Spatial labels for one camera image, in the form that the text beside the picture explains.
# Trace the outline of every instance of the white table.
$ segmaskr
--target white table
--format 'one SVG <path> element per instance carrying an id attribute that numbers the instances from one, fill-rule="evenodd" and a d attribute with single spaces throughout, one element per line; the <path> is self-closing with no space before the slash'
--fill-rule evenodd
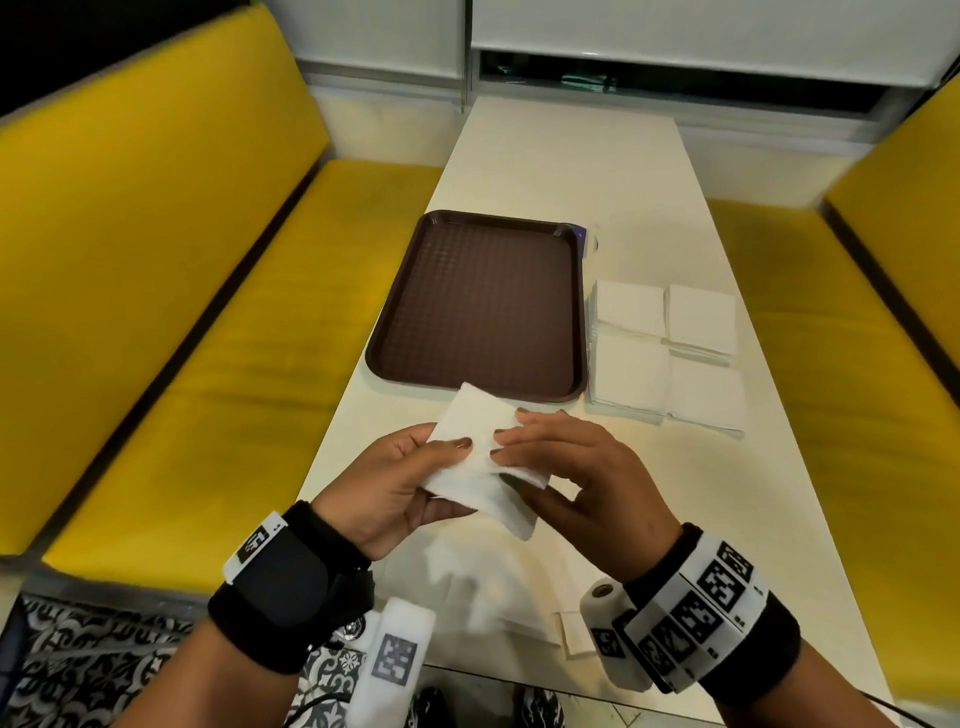
<path id="1" fill-rule="evenodd" d="M 889 698 L 673 120 L 482 97 L 430 201 L 429 209 L 440 208 L 598 225 L 601 248 L 585 264 L 587 290 L 595 278 L 605 278 L 683 283 L 737 297 L 736 366 L 749 404 L 745 439 L 672 421 L 654 426 L 591 416 L 583 398 L 569 409 L 630 445 L 681 520 L 731 540 L 765 572 L 806 638 L 858 688 Z M 315 496 L 380 435 L 436 420 L 451 397 L 384 382 L 361 357 L 300 496 Z M 570 483 L 554 481 L 575 492 Z M 547 623 L 551 610 L 577 609 L 598 573 L 543 522 L 526 543 L 482 515 L 435 524 L 377 569 L 379 595 L 434 607 L 447 597 L 428 653 L 433 665 L 719 721 L 699 687 L 680 695 L 625 692 L 607 680 L 594 657 L 568 660 L 562 647 L 493 627 L 489 614 L 468 616 L 464 605 L 477 593 L 488 609 L 491 599 L 502 603 L 501 617 L 517 611 Z"/>

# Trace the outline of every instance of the yellow upholstery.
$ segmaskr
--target yellow upholstery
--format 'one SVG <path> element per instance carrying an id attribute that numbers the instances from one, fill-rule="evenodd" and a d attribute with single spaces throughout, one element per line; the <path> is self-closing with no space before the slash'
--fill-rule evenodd
<path id="1" fill-rule="evenodd" d="M 858 162 L 828 199 L 960 365 L 960 78 Z"/>
<path id="2" fill-rule="evenodd" d="M 326 143 L 262 6 L 0 125 L 0 554 L 29 544 Z"/>
<path id="3" fill-rule="evenodd" d="M 709 205 L 893 691 L 960 698 L 960 410 L 814 210 Z"/>
<path id="4" fill-rule="evenodd" d="M 47 564 L 212 592 L 296 497 L 440 174 L 328 163 Z"/>

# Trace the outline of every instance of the black and white shoe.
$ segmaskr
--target black and white shoe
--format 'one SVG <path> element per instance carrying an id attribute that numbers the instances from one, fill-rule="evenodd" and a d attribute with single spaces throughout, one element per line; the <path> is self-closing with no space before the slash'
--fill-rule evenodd
<path id="1" fill-rule="evenodd" d="M 406 728 L 455 728 L 439 688 L 424 688 L 410 703 Z"/>
<path id="2" fill-rule="evenodd" d="M 514 706 L 516 728 L 565 728 L 564 709 L 553 691 L 516 686 Z"/>

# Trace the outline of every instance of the wristband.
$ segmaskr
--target wristband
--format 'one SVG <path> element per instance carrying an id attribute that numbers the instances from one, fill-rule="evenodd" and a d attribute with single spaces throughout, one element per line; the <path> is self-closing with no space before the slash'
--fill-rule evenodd
<path id="1" fill-rule="evenodd" d="M 224 636 L 273 672 L 296 674 L 310 650 L 373 607 L 367 559 L 305 501 L 271 514 L 224 565 L 207 605 Z"/>
<path id="2" fill-rule="evenodd" d="M 800 628 L 754 566 L 691 523 L 624 590 L 636 611 L 614 625 L 663 692 L 701 681 L 717 701 L 749 705 L 800 654 Z"/>

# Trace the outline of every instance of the person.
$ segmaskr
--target person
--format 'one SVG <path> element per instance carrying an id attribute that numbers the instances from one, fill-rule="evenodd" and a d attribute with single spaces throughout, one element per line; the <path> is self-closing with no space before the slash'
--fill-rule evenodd
<path id="1" fill-rule="evenodd" d="M 520 426 L 497 431 L 491 459 L 532 468 L 580 487 L 572 501 L 526 483 L 530 508 L 599 570 L 623 584 L 650 572 L 684 528 L 643 463 L 600 425 L 564 412 L 517 410 Z M 427 442 L 432 424 L 380 438 L 311 503 L 313 512 L 372 561 L 414 530 L 465 516 L 457 503 L 421 484 L 467 457 L 469 440 Z M 749 705 L 718 703 L 733 728 L 890 728 L 893 725 L 813 647 L 802 642 L 776 685 Z M 283 724 L 298 678 L 248 658 L 211 620 L 201 622 L 123 713 L 119 728 L 275 728 Z"/>

